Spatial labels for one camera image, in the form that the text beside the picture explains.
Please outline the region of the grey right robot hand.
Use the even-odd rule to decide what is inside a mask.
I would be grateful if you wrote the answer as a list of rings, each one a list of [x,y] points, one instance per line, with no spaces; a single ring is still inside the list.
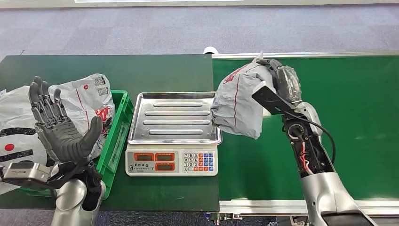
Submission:
[[[294,68],[275,59],[260,59],[256,62],[269,70],[273,87],[280,97],[294,106],[302,102],[301,85]]]

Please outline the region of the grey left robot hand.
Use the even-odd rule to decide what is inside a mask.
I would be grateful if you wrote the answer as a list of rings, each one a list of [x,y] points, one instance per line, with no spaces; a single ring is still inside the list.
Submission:
[[[48,155],[58,163],[89,162],[103,129],[101,118],[94,116],[89,130],[82,135],[67,115],[60,98],[61,90],[56,89],[51,97],[48,88],[49,84],[36,76],[28,91],[31,111],[36,120],[35,129],[41,143]]]

